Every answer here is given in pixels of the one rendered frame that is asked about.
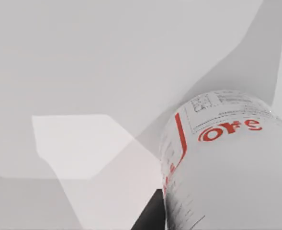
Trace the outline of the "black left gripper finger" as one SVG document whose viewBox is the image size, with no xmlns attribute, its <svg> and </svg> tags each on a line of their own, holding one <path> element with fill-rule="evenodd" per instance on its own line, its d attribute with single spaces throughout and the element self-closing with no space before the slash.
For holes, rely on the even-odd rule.
<svg viewBox="0 0 282 230">
<path fill-rule="evenodd" d="M 165 230 L 166 214 L 162 189 L 156 189 L 131 230 Z"/>
</svg>

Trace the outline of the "white and red can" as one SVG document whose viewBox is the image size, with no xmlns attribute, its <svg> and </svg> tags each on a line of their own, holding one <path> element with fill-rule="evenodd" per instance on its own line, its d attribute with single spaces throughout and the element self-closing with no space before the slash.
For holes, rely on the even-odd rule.
<svg viewBox="0 0 282 230">
<path fill-rule="evenodd" d="M 239 91 L 200 94 L 159 147 L 167 230 L 282 230 L 282 120 Z"/>
</svg>

